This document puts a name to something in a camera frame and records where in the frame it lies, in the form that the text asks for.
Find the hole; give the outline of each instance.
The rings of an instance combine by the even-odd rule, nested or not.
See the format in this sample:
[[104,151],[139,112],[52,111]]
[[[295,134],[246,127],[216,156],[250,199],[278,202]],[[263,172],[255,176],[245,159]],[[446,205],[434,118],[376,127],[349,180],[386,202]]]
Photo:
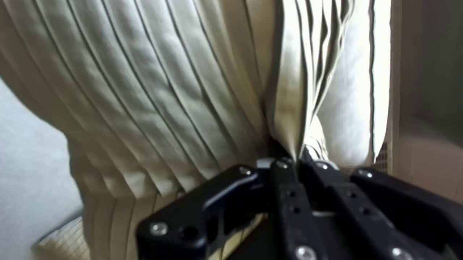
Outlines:
[[372,215],[372,213],[373,213],[372,209],[369,209],[369,208],[360,208],[360,212],[362,212],[363,215]]
[[219,235],[219,215],[213,215],[206,222],[207,241],[211,244]]
[[298,208],[298,206],[291,206],[291,211],[295,212],[295,213],[298,213],[298,212],[301,212],[301,208]]
[[191,241],[194,238],[198,237],[198,229],[194,226],[182,226],[180,228],[180,238],[182,238],[184,241]]
[[294,190],[288,190],[288,196],[295,198],[295,192]]

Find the screw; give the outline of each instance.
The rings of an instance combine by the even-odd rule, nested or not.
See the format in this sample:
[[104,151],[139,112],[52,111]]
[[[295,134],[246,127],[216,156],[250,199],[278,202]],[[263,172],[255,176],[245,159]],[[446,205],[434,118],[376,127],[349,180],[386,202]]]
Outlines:
[[295,248],[297,260],[317,260],[316,251],[311,247],[300,245]]
[[401,247],[394,247],[391,252],[395,260],[414,260],[414,257]]
[[363,170],[363,169],[359,170],[359,174],[366,176],[366,177],[373,177],[373,173],[366,172],[366,170]]
[[281,169],[288,169],[288,163],[285,163],[284,160],[276,160],[276,166]]
[[151,234],[155,237],[162,237],[165,234],[168,234],[168,224],[165,222],[155,222],[151,225]]
[[249,176],[252,174],[252,170],[249,167],[240,166],[240,173]]
[[329,169],[327,163],[323,163],[323,161],[317,161],[317,166],[321,167],[321,169],[324,169],[324,170]]

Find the pleated fabric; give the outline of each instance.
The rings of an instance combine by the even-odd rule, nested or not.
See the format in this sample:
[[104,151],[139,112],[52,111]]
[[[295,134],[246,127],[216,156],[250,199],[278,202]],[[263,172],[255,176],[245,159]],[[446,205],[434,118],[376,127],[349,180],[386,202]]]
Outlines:
[[352,1],[3,0],[0,75],[67,135],[91,257],[271,137],[297,159]]

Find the cloth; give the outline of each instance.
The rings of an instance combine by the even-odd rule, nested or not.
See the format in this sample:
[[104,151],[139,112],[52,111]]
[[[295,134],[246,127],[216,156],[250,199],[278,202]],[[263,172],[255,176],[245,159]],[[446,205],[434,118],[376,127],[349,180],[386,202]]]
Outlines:
[[352,0],[4,0],[0,75],[68,138],[96,260],[136,258],[159,195],[298,157]]

